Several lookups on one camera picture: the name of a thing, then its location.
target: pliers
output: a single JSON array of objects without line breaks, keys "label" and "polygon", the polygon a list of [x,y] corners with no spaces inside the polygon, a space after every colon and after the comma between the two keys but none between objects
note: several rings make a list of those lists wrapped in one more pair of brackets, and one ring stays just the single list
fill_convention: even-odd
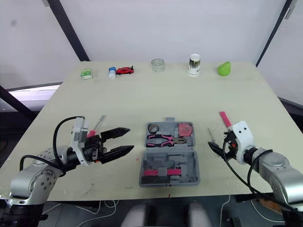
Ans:
[{"label": "pliers", "polygon": [[164,143],[158,143],[158,144],[154,144],[154,143],[147,143],[146,147],[148,148],[162,148],[162,147],[172,147],[174,146],[174,144],[183,144],[186,143],[186,139],[182,138],[182,137],[173,137],[172,135],[162,135],[162,134],[156,134],[156,135],[150,135],[147,136],[148,140],[151,139],[164,139],[164,140],[168,140]]}]

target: table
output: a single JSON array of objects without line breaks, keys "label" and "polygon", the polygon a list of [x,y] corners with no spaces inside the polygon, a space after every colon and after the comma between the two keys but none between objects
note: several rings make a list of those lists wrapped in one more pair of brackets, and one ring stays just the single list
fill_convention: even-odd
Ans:
[{"label": "table", "polygon": [[[0,194],[9,194],[11,179],[18,172],[20,158],[36,155],[52,146],[56,125],[64,118],[84,115],[94,127],[102,114],[107,117],[102,131],[127,127],[123,137],[108,140],[108,149],[135,145],[125,157],[91,166],[78,166],[60,178],[50,194],[51,201],[89,201],[143,199],[183,196],[208,196],[249,193],[228,169],[224,161],[210,150],[208,128],[216,142],[223,143],[226,130],[218,112],[226,111],[231,122],[245,120],[255,138],[256,146],[272,148],[285,155],[292,166],[303,172],[303,136],[269,85],[250,62],[232,62],[227,77],[216,73],[221,62],[202,63],[197,78],[187,75],[186,63],[166,64],[162,73],[151,70],[149,63],[81,62],[54,93],[28,128],[6,163],[0,169]],[[108,68],[134,65],[135,73],[109,79]],[[92,68],[93,79],[81,80],[80,70]],[[191,121],[195,127],[201,183],[198,186],[141,188],[138,184],[144,147],[146,123]],[[73,122],[59,131],[57,145],[70,143]],[[246,178],[248,165],[231,160],[231,165]],[[252,185],[270,192],[269,185],[256,173]]]}]

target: gray plastic toolbox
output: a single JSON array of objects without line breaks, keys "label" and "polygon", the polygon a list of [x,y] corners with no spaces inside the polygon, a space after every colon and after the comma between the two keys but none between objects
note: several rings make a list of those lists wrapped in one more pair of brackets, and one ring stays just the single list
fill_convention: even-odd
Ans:
[{"label": "gray plastic toolbox", "polygon": [[[151,124],[156,124],[159,130],[154,134],[148,131]],[[147,144],[161,144],[167,140],[162,138],[147,139],[151,135],[171,135],[179,137],[178,125],[190,124],[192,133],[184,144],[174,144],[171,147],[148,147]],[[194,126],[191,122],[175,122],[174,118],[166,118],[165,122],[151,122],[147,124],[145,146],[143,154],[139,185],[141,187],[167,187],[180,185],[198,185],[200,172],[195,145]]]}]

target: red toy car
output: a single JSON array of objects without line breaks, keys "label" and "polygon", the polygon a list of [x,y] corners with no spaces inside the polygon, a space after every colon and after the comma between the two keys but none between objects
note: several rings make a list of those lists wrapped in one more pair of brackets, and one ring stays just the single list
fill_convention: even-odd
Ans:
[{"label": "red toy car", "polygon": [[131,74],[134,72],[134,67],[123,67],[120,69],[117,69],[116,74],[121,75],[121,74]]}]

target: clear glass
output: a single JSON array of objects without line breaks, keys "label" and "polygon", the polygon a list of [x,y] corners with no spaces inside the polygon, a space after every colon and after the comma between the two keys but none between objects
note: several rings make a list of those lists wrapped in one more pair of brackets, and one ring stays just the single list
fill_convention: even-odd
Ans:
[{"label": "clear glass", "polygon": [[164,60],[159,58],[152,60],[151,68],[154,72],[163,72],[165,70]]}]

